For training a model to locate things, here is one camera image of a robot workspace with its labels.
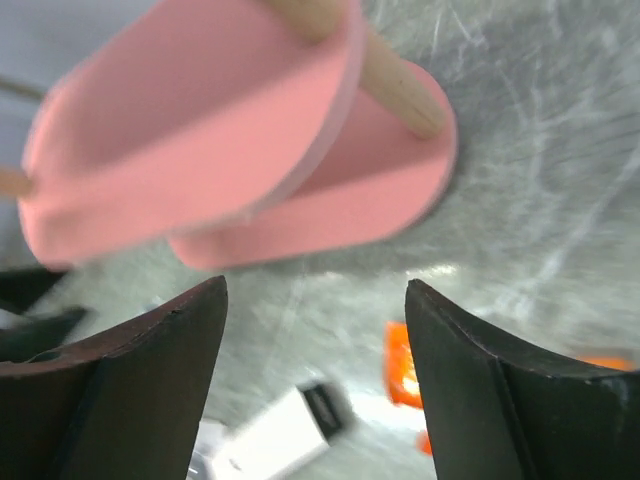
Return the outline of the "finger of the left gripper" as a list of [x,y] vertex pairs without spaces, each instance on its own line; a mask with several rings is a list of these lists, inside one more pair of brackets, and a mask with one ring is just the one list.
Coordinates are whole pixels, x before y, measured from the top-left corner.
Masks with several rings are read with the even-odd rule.
[[72,307],[44,316],[1,311],[1,361],[20,363],[61,345],[88,316],[88,310]]
[[50,271],[44,267],[2,271],[1,309],[15,315],[24,314],[66,275],[67,271]]

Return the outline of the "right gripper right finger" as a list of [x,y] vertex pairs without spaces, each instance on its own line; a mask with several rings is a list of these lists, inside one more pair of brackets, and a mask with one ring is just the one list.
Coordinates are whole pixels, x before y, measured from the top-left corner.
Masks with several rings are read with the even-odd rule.
[[531,344],[419,280],[405,318],[439,479],[638,477],[637,371]]

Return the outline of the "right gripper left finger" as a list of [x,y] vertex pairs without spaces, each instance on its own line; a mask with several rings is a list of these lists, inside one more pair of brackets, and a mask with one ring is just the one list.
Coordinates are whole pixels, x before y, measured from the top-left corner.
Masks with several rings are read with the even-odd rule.
[[223,277],[1,366],[5,479],[183,479],[227,316]]

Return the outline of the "pink three-tier shelf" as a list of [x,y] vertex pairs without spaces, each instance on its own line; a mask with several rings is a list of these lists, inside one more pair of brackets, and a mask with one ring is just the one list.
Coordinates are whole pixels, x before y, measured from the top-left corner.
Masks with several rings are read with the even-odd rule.
[[222,269],[374,242],[440,199],[454,111],[357,1],[161,1],[46,95],[18,203],[67,267],[166,239]]

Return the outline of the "orange razor bag right upper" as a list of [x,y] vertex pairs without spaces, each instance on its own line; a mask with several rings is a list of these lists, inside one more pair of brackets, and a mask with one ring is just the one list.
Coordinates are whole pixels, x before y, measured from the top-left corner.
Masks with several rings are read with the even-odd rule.
[[389,322],[386,325],[384,352],[384,382],[391,402],[422,409],[420,387],[404,323]]

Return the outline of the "orange razor bag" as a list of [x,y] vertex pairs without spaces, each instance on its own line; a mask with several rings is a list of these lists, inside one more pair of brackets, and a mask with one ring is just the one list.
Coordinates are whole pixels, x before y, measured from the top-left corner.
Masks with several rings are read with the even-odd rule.
[[[629,360],[619,356],[582,356],[579,357],[579,360],[592,365],[620,371],[632,371],[636,368],[633,360]],[[422,453],[429,456],[432,455],[431,441],[426,429],[422,430],[419,433],[417,437],[417,446]]]
[[384,352],[384,382],[391,402],[422,409],[420,387],[404,323],[389,322],[386,325]]

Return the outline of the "orange razor bag right lower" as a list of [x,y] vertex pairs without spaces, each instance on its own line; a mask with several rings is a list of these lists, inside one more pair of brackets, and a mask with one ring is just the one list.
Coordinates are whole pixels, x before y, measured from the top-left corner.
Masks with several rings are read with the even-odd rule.
[[[579,357],[579,360],[592,365],[620,371],[632,371],[636,368],[633,360],[629,360],[619,356],[582,356]],[[431,441],[426,429],[422,430],[419,433],[417,437],[417,446],[422,453],[429,456],[432,455]]]

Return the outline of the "white razor box middle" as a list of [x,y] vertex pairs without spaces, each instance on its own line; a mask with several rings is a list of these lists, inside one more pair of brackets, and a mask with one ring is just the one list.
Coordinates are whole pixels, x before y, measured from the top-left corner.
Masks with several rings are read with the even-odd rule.
[[296,385],[231,430],[199,424],[189,479],[283,479],[327,451],[353,425],[351,404],[337,384]]

